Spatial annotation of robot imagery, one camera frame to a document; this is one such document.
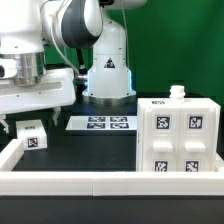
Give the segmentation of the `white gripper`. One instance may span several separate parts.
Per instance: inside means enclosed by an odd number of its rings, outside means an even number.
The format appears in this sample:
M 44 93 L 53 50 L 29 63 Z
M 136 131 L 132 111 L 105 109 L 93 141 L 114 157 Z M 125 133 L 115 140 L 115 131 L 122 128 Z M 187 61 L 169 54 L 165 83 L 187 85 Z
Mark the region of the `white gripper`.
M 17 87 L 0 82 L 0 123 L 4 131 L 9 133 L 7 114 L 47 108 L 53 108 L 52 120 L 57 126 L 61 106 L 72 105 L 76 100 L 73 80 L 73 70 L 61 68 L 48 70 L 34 86 Z

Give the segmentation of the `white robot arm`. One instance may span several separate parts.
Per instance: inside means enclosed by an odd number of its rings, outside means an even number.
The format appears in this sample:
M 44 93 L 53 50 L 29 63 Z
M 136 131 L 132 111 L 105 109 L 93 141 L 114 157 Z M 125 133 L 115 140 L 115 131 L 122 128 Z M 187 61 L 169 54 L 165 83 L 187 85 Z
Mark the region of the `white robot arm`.
M 83 96 L 91 102 L 115 102 L 135 95 L 126 64 L 125 29 L 109 10 L 133 9 L 147 0 L 0 0 L 0 125 L 9 114 L 75 102 L 70 64 L 49 69 L 46 45 L 93 49 Z

